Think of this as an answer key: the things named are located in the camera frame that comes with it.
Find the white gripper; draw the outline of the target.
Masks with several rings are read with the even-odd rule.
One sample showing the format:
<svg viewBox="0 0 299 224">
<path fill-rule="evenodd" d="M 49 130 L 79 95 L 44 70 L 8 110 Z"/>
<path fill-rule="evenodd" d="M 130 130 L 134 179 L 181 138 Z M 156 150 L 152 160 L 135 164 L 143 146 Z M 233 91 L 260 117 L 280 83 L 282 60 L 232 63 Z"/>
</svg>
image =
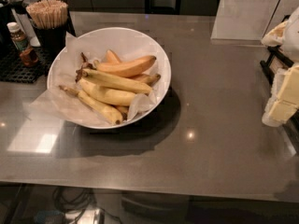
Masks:
<svg viewBox="0 0 299 224">
<path fill-rule="evenodd" d="M 294 62 L 299 61 L 299 7 L 261 40 L 267 47 L 281 46 Z M 285 124 L 299 110 L 299 64 L 288 70 L 279 68 L 274 76 L 271 97 L 265 106 L 262 123 L 270 127 Z"/>
</svg>

